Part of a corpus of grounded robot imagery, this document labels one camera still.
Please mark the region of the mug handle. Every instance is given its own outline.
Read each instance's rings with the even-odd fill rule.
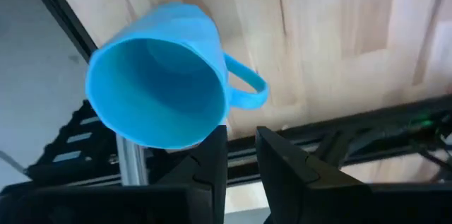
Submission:
[[[229,86],[231,94],[230,104],[245,110],[260,108],[268,97],[267,83],[256,72],[241,64],[228,54],[225,54],[225,63],[229,72],[238,76],[257,91],[257,93],[247,93],[243,90]]]

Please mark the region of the blue mug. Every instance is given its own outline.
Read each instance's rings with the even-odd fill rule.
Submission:
[[[256,92],[234,89],[228,71]],[[201,142],[230,106],[257,109],[267,83],[221,49],[214,22],[194,5],[158,6],[94,52],[85,82],[100,120],[142,146]]]

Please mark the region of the mug rim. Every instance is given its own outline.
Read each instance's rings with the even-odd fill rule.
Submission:
[[[96,63],[98,63],[100,57],[102,55],[105,55],[105,53],[108,52],[109,50],[111,50],[112,48],[114,48],[114,47],[116,47],[116,46],[118,46],[120,44],[123,44],[125,42],[134,41],[134,40],[159,40],[159,41],[164,41],[164,42],[170,42],[172,44],[176,44],[176,45],[182,46],[183,48],[188,49],[190,52],[193,52],[194,54],[196,54],[199,57],[199,59],[204,61],[209,66],[209,68],[213,70],[213,72],[215,73],[218,81],[221,84],[221,91],[222,91],[222,94],[223,94],[223,111],[222,111],[220,120],[218,121],[218,124],[221,124],[223,119],[226,117],[227,113],[230,110],[229,96],[227,94],[227,87],[228,87],[228,85],[227,85],[227,82],[225,82],[223,77],[220,75],[220,72],[218,71],[216,66],[213,66],[202,55],[200,55],[199,52],[197,52],[194,48],[192,48],[191,46],[187,45],[184,42],[181,42],[181,41],[176,40],[176,39],[171,39],[171,38],[162,38],[162,37],[152,36],[152,33],[146,33],[146,35],[147,36],[144,37],[143,34],[140,33],[140,32],[128,33],[127,36],[119,36],[119,38],[113,39],[113,40],[109,41],[108,43],[106,43],[105,45],[103,45],[101,48],[95,50],[93,52],[93,55],[91,56],[91,59],[90,59],[90,62],[89,62],[89,66],[88,66],[88,71],[87,71],[87,74],[86,74],[85,94],[86,94],[88,100],[90,101],[91,106],[93,107],[93,109],[95,110],[96,114],[98,115],[99,119],[102,121],[102,123],[106,127],[108,127],[109,129],[114,131],[116,134],[119,134],[120,136],[123,136],[127,140],[133,141],[134,143],[137,143],[138,145],[141,145],[141,146],[153,147],[153,148],[164,148],[164,149],[168,149],[168,150],[179,150],[179,149],[182,149],[182,148],[186,148],[186,147],[189,147],[189,146],[196,145],[197,143],[202,142],[208,136],[208,133],[206,134],[206,137],[200,138],[196,142],[193,142],[193,143],[190,143],[190,144],[184,144],[184,145],[180,145],[180,146],[170,146],[170,147],[156,146],[156,145],[150,144],[149,142],[145,142],[143,140],[140,140],[139,138],[135,138],[134,136],[132,136],[132,135],[130,135],[128,133],[124,133],[121,129],[118,129],[116,126],[112,125],[112,123],[110,123],[110,121],[108,121],[108,119],[105,119],[105,116],[103,114],[98,112],[99,109],[98,109],[97,103],[96,103],[95,100],[93,100],[93,98],[92,98],[93,95],[91,93],[91,87],[92,87],[91,86],[92,85],[92,76],[91,76],[91,74],[93,72],[94,67],[96,66]]]

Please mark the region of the gray floor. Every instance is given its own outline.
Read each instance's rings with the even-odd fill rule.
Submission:
[[[81,106],[87,65],[41,0],[0,4],[0,151],[28,166]],[[27,180],[0,174],[0,189]]]

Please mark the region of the wooden table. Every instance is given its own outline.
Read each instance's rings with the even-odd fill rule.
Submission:
[[[200,6],[224,50],[270,85],[264,107],[231,111],[230,138],[443,95],[452,83],[452,0],[67,1],[98,46],[158,4]]]

